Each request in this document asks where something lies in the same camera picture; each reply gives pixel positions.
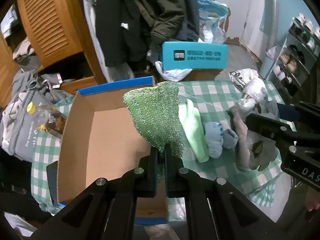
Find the green glove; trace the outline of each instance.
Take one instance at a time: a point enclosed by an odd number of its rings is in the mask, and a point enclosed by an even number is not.
[[[187,99],[186,105],[179,105],[179,119],[197,160],[200,163],[209,160],[200,112],[190,99]]]

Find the cardboard box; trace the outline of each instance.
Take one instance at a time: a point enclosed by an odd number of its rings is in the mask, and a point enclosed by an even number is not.
[[[153,86],[153,77],[144,77],[78,91],[61,143],[57,178],[59,203],[70,202],[100,177],[107,180],[121,177],[136,168],[141,157],[149,155],[150,144],[135,129],[123,95],[135,88]],[[165,222],[165,195],[162,183],[156,198],[138,199],[136,217]]]
[[[162,45],[163,70],[225,69],[228,46],[189,41],[167,41]]]

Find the teal box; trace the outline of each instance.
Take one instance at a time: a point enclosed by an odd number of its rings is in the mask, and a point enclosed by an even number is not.
[[[228,46],[189,41],[167,41],[162,45],[163,70],[225,69]]]

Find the green checkered tablecloth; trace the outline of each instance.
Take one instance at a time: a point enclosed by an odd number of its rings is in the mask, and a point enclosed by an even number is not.
[[[284,104],[282,98],[271,82],[265,81],[268,90],[268,100],[276,100]],[[242,93],[230,81],[194,81],[179,82],[179,103],[185,104],[187,98],[191,99],[194,106],[199,109],[201,121],[220,122],[223,129],[230,128],[230,116],[227,110],[235,104]],[[293,130],[293,123],[287,122]],[[237,169],[235,154],[224,150],[217,159],[209,158],[207,162],[199,163],[188,143],[184,138],[185,151],[182,156],[186,168],[196,171],[201,177],[227,179],[240,192],[252,202],[261,206],[270,207],[273,203],[275,181],[282,173],[280,169],[281,158],[271,162],[262,172],[258,170],[243,172]],[[186,219],[185,203],[183,198],[167,199],[169,221],[184,221]]]
[[[61,113],[69,115],[73,97],[68,97],[54,105]],[[39,131],[36,137],[35,154],[31,168],[31,193],[43,211],[56,214],[61,208],[52,205],[47,181],[47,165],[59,160],[60,139],[50,133]]]
[[[179,101],[185,104],[190,98],[201,114],[203,123],[220,122],[223,129],[230,128],[230,116],[227,114],[231,106],[241,97],[242,93],[229,81],[199,81],[179,82]],[[268,99],[283,103],[275,87],[266,82]],[[56,107],[68,115],[72,106],[72,99],[67,98],[59,102]],[[271,206],[275,190],[275,180],[280,176],[280,156],[270,163],[263,172],[242,172],[236,168],[235,155],[223,152],[218,159],[210,158],[205,163],[196,161],[196,157],[186,140],[185,151],[182,156],[184,166],[196,171],[203,178],[215,179],[218,176],[226,178],[251,201],[262,206]],[[31,191],[33,197],[40,203],[40,207],[55,214],[60,208],[53,208],[46,167],[59,159],[60,140],[45,132],[39,132],[36,138],[35,154],[32,163]],[[186,219],[184,199],[168,199],[169,221],[182,221]]]

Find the yellow bottle cap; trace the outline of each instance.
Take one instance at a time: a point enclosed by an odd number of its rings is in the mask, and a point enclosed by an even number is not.
[[[36,105],[32,102],[29,103],[29,105],[27,106],[27,113],[28,114],[34,114],[36,111]]]

